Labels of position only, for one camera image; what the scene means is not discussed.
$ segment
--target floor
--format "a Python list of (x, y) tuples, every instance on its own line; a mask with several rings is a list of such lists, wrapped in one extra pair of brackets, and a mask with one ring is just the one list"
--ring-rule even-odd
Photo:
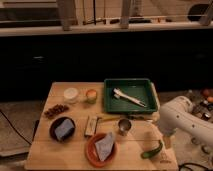
[[(172, 98), (185, 95), (187, 91), (160, 92), (159, 100), (163, 104)], [(13, 125), (28, 140), (32, 141), (34, 124), (39, 119), (45, 100), (22, 101), (0, 103), (0, 109), (4, 112)], [(178, 164), (194, 162), (213, 169), (212, 158), (201, 150), (201, 145), (191, 143), (191, 135), (177, 130), (172, 146), (176, 153)], [(24, 171), (26, 154), (11, 157), (2, 157), (13, 153), (27, 152), (29, 145), (23, 141), (10, 127), (5, 118), (0, 115), (0, 170), (1, 171)]]

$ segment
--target plate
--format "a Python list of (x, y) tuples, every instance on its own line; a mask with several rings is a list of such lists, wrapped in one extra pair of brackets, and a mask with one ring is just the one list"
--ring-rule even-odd
[(50, 129), (49, 129), (50, 136), (51, 136), (54, 140), (56, 140), (56, 141), (58, 141), (58, 139), (57, 139), (56, 134), (55, 134), (55, 129), (56, 129), (59, 125), (61, 125), (62, 122), (63, 122), (65, 119), (69, 119), (69, 120), (72, 122), (72, 124), (74, 125), (74, 128), (69, 132), (69, 134), (67, 134), (65, 137), (63, 137), (63, 140), (62, 140), (62, 141), (65, 141), (66, 139), (68, 139), (69, 137), (71, 137), (71, 136), (74, 134), (74, 132), (75, 132), (75, 122), (74, 122), (71, 118), (69, 118), (69, 117), (61, 117), (61, 118), (58, 118), (58, 119), (56, 119), (56, 120), (51, 124)]
[(111, 163), (117, 153), (117, 145), (115, 142), (112, 147), (111, 154), (107, 157), (105, 161), (100, 161), (96, 151), (95, 143), (103, 139), (106, 135), (107, 135), (106, 133), (97, 133), (94, 136), (92, 136), (86, 143), (86, 147), (85, 147), (86, 157), (89, 160), (89, 162), (95, 167), (100, 168)]
[[(126, 99), (117, 99), (113, 89), (119, 88), (123, 93), (143, 101), (147, 107), (141, 107)], [(107, 113), (117, 114), (152, 114), (158, 110), (156, 98), (149, 79), (105, 79), (104, 109)]]

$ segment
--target small bowl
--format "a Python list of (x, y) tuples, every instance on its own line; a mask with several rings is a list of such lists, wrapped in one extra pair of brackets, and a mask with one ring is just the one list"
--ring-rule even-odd
[(116, 143), (114, 143), (111, 154), (107, 157), (106, 160), (100, 161), (96, 151), (95, 143), (103, 139), (106, 135), (107, 135), (106, 133), (97, 133), (94, 136), (92, 136), (86, 144), (86, 148), (85, 148), (86, 156), (89, 162), (95, 167), (103, 167), (111, 163), (117, 153), (117, 145)]
[(51, 136), (54, 140), (59, 141), (59, 140), (57, 139), (56, 135), (55, 135), (55, 129), (56, 129), (59, 125), (61, 125), (62, 122), (63, 122), (65, 119), (69, 119), (69, 120), (73, 123), (74, 128), (70, 131), (69, 134), (67, 134), (65, 137), (63, 137), (63, 140), (62, 140), (62, 141), (64, 141), (64, 140), (66, 140), (67, 138), (71, 137), (71, 136), (73, 135), (73, 133), (75, 132), (75, 122), (74, 122), (71, 118), (69, 118), (69, 117), (61, 117), (61, 118), (58, 118), (58, 119), (56, 119), (56, 120), (52, 123), (52, 125), (50, 126), (50, 129), (49, 129), (50, 136)]

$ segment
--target table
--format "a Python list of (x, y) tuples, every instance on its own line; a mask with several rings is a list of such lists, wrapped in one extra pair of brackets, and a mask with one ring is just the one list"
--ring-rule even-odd
[[(146, 121), (131, 121), (132, 128), (127, 136), (117, 135), (118, 151), (113, 162), (103, 168), (93, 167), (85, 156), (84, 130), (88, 116), (106, 116), (103, 111), (103, 83), (55, 82), (52, 84), (44, 111), (56, 104), (63, 104), (63, 92), (69, 87), (79, 90), (78, 102), (54, 119), (48, 119), (42, 113), (34, 141), (25, 163), (26, 170), (177, 170), (177, 161), (172, 148), (165, 149), (152, 159), (142, 159), (140, 154), (158, 146), (162, 135), (157, 127)], [(89, 89), (98, 92), (96, 104), (85, 102), (85, 93)], [(76, 124), (73, 137), (64, 143), (53, 140), (49, 135), (52, 122), (62, 116), (71, 117)], [(145, 116), (157, 119), (159, 113)], [(115, 132), (118, 120), (98, 124), (96, 132)]]

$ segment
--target white robot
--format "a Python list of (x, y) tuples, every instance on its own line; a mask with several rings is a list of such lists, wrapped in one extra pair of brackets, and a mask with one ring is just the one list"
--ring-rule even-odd
[(213, 148), (213, 123), (191, 114), (193, 103), (185, 96), (179, 96), (160, 107), (157, 126), (165, 136), (171, 136), (180, 128)]

